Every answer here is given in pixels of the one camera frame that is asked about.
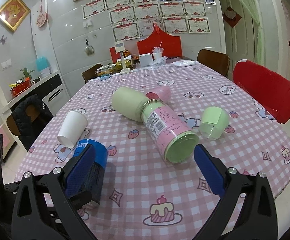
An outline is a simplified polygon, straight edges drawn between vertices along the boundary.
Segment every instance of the white door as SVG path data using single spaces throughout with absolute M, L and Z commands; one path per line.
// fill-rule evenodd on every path
M 47 104 L 50 112 L 55 116 L 57 112 L 67 103 L 69 97 L 67 96 L 64 85 L 61 84 L 43 98 L 45 104 Z
M 228 6 L 236 11 L 241 20 L 232 28 L 224 21 L 225 38 L 226 38 L 226 54 L 230 57 L 230 66 L 228 71 L 228 78 L 232 80 L 232 72 L 235 64 L 241 59 L 249 59 L 254 61 L 254 53 L 256 50 L 256 42 L 254 39 L 254 32 L 257 39 L 257 26 L 253 24 L 252 17 L 245 10 L 239 0 L 220 0 L 222 13 L 224 13 Z

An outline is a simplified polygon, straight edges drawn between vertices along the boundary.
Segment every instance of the cabinet handle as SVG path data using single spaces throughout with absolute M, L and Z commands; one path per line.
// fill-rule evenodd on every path
M 63 91 L 63 89 L 59 89 L 58 91 L 56 91 L 52 96 L 50 96 L 48 102 L 52 101 L 56 96 L 58 96 L 61 92 Z

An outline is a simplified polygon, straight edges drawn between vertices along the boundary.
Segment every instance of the jar label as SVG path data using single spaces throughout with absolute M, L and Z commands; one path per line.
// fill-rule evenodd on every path
M 169 143 L 181 133 L 190 131 L 169 106 L 156 108 L 145 121 L 145 125 L 164 159 L 164 152 Z

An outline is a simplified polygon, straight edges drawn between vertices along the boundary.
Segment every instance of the white tiled wall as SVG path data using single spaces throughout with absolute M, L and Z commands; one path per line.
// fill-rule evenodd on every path
M 113 32 L 110 27 L 108 11 L 91 17 L 93 25 L 83 27 L 82 5 L 92 0 L 47 0 L 48 16 L 52 43 L 57 62 L 71 96 L 83 85 L 82 72 L 90 65 L 111 62 L 109 48 L 114 46 Z M 211 6 L 207 14 L 211 33 L 209 34 L 180 34 L 183 55 L 192 59 L 197 58 L 200 49 L 221 51 L 220 30 L 216 7 Z M 95 49 L 95 54 L 85 54 L 85 39 Z M 137 52 L 136 41 L 131 40 L 128 47 Z
M 0 0 L 0 7 L 7 0 Z M 32 0 L 23 0 L 31 8 Z M 4 45 L 0 44 L 0 85 L 7 101 L 12 99 L 9 84 L 15 83 L 22 77 L 20 69 L 36 69 L 36 52 L 32 38 L 32 29 L 30 26 L 30 15 L 24 19 L 15 33 L 7 29 L 0 22 L 0 39 L 4 35 L 7 37 Z M 1 62 L 12 60 L 12 66 L 2 70 Z M 38 76 L 38 73 L 32 73 L 32 77 Z

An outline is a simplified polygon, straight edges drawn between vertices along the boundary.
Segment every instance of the tablecloth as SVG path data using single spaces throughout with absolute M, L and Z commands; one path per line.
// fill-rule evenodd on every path
M 230 123 L 221 138 L 209 141 L 200 136 L 200 143 L 240 173 L 266 172 L 274 197 L 279 195 L 290 181 L 290 138 L 250 95 L 199 63 L 183 68 L 167 64 L 88 82 L 39 135 L 16 179 L 26 171 L 46 174 L 65 165 L 74 149 L 59 144 L 57 133 L 68 110 L 77 109 L 89 121 L 81 138 L 103 143 L 109 155 L 100 206 L 79 210 L 93 234 L 104 240 L 191 240 L 219 197 L 211 192 L 193 157 L 177 165 L 166 163 L 144 125 L 111 106 L 111 97 L 121 86 L 145 92 L 162 85 L 172 91 L 169 106 L 194 131 L 198 132 L 205 108 L 225 109 Z M 241 195 L 227 229 L 234 226 L 243 200 Z M 157 222 L 157 210 L 166 214 L 165 222 Z

